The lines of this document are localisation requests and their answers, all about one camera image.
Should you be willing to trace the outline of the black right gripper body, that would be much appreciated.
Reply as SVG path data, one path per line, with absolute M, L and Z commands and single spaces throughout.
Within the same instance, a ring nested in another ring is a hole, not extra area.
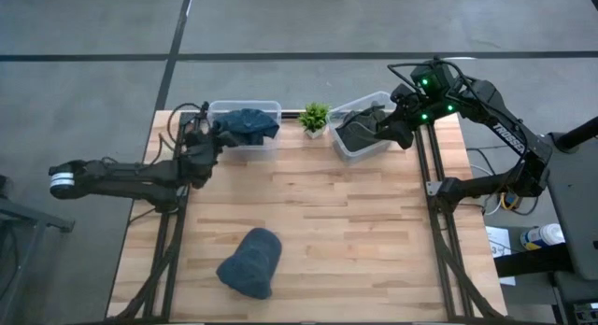
M 437 120 L 430 99 L 415 92 L 405 84 L 399 84 L 391 93 L 391 101 L 395 104 L 390 114 L 390 122 L 403 123 L 409 129 L 417 129 L 421 125 L 431 124 Z

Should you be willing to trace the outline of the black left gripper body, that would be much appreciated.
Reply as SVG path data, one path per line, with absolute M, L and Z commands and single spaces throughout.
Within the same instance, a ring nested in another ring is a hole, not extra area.
M 181 154 L 182 172 L 189 177 L 211 177 L 222 152 L 219 138 L 208 131 L 194 130 L 184 136 L 185 151 Z

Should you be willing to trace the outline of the blue denim cap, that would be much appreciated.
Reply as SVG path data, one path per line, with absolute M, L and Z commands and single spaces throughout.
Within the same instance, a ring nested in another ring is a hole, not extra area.
M 254 228 L 235 252 L 217 268 L 221 283 L 247 297 L 266 300 L 272 295 L 271 282 L 278 267 L 282 245 L 265 228 Z
M 275 138 L 279 124 L 264 111 L 242 108 L 214 119 L 212 129 L 230 131 L 242 146 L 263 146 L 266 138 Z

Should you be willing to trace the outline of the dark grey denim cap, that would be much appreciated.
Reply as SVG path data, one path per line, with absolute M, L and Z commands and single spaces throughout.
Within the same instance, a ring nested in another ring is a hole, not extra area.
M 377 126 L 388 117 L 385 106 L 370 106 L 364 110 L 351 110 L 335 129 L 340 141 L 349 152 L 356 152 L 380 142 L 376 138 Z

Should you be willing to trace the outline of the clear plastic storage bin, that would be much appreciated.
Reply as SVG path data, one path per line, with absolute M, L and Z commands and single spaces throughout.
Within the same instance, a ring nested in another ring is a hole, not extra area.
M 343 117 L 351 110 L 361 111 L 370 106 L 385 106 L 388 116 L 395 109 L 395 104 L 391 101 L 390 95 L 387 92 L 374 92 L 360 99 L 351 101 L 342 106 L 338 106 L 330 110 L 326 116 L 329 132 L 333 139 L 333 148 L 337 152 L 339 158 L 345 163 L 358 163 L 365 159 L 374 157 L 387 150 L 391 144 L 391 141 L 380 140 L 379 143 L 376 143 L 368 148 L 364 148 L 356 152 L 349 152 L 345 148 L 344 144 L 340 141 L 335 129 L 341 124 Z
M 219 115 L 226 114 L 228 112 L 239 110 L 242 108 L 259 109 L 264 111 L 273 120 L 276 120 L 279 124 L 279 130 L 281 128 L 281 105 L 276 101 L 260 101 L 260 100 L 220 100 L 215 101 L 209 105 L 207 118 L 210 126 L 212 127 L 214 119 Z M 278 133 L 275 138 L 266 138 L 263 146 L 242 146 L 236 148 L 239 151 L 270 151 L 277 148 L 278 145 Z

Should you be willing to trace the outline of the green potted plant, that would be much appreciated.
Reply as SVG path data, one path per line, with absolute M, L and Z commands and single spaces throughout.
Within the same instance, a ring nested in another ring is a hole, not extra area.
M 299 115 L 298 120 L 309 138 L 315 139 L 323 135 L 327 126 L 326 116 L 329 110 L 330 106 L 326 104 L 306 105 L 305 111 Z

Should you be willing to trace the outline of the white paper sheet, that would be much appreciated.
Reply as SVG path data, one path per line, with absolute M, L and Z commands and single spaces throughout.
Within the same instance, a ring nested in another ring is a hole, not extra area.
M 486 232 L 494 258 L 512 254 L 508 229 L 487 226 Z

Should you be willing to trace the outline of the black tube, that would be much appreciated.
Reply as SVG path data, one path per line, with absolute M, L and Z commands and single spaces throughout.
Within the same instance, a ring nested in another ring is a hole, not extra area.
M 555 134 L 554 144 L 561 151 L 569 151 L 597 135 L 598 116 L 565 134 Z

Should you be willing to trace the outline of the white wipes canister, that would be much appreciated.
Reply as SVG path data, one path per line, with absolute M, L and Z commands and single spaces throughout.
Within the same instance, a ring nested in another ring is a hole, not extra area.
M 565 242 L 561 225 L 550 223 L 532 228 L 520 235 L 520 243 L 527 250 L 537 250 Z

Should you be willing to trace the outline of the grey metal cart top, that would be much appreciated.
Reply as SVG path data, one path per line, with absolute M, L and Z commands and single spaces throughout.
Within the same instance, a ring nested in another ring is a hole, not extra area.
M 553 149 L 548 188 L 575 272 L 598 280 L 598 139 Z

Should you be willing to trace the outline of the black metal stand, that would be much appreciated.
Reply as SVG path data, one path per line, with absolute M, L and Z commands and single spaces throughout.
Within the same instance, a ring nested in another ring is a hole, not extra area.
M 12 271 L 6 284 L 0 287 L 0 325 L 8 325 L 21 297 L 23 282 L 31 259 L 39 248 L 42 236 L 49 227 L 61 233 L 71 233 L 75 222 L 11 201 L 8 191 L 11 181 L 0 175 L 0 259 L 10 240 L 13 258 Z

